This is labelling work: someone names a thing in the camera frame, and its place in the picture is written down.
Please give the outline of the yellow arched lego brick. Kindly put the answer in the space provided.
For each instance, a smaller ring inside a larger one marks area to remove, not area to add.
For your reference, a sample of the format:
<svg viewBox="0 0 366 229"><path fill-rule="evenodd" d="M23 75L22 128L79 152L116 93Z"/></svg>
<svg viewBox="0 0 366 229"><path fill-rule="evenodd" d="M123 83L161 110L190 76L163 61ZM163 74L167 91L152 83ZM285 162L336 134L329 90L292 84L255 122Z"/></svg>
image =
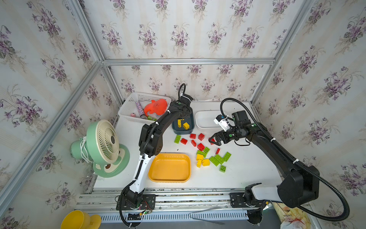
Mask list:
<svg viewBox="0 0 366 229"><path fill-rule="evenodd" d="M178 120L177 120L177 125L178 125L178 127L179 127L179 128L182 128L182 126L183 126L183 121L184 121L183 119L178 119Z"/></svg>

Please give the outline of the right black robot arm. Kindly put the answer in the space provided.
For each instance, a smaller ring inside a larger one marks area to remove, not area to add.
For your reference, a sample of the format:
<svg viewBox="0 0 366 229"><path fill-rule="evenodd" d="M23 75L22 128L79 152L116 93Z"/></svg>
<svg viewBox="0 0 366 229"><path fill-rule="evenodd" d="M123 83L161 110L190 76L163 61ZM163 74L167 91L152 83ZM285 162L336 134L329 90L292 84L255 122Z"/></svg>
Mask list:
<svg viewBox="0 0 366 229"><path fill-rule="evenodd" d="M239 111L229 117L219 114L214 123L222 130L213 134L209 142L220 146L230 141L244 138L247 143L254 144L273 162L283 177L279 185L264 185L255 183L245 188L239 199L232 201L232 206L238 207L245 204L249 207L260 207L265 201L283 203L289 208L300 210L322 220L338 222L347 219L350 215L350 207L343 196L332 184L320 176L314 166L306 166L303 162L292 156L277 140L270 135L267 128L257 121L250 121L250 113ZM330 188L340 199L343 212L338 216L323 216L303 207L303 204L311 202L319 196L319 184L323 183Z"/></svg>

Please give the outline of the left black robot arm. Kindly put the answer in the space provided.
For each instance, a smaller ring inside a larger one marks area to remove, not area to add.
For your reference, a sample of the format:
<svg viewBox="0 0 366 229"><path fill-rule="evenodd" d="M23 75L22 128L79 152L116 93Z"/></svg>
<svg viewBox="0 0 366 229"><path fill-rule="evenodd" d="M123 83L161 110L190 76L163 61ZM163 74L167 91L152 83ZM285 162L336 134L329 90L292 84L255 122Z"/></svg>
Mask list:
<svg viewBox="0 0 366 229"><path fill-rule="evenodd" d="M178 89L178 99L170 103L167 111L154 123L142 127L139 150L140 156L134 178L122 190L118 204L120 209L137 209L143 201L145 183L154 158L163 148L163 134L178 119L189 118L193 113L190 104L193 98L185 93L186 84Z"/></svg>

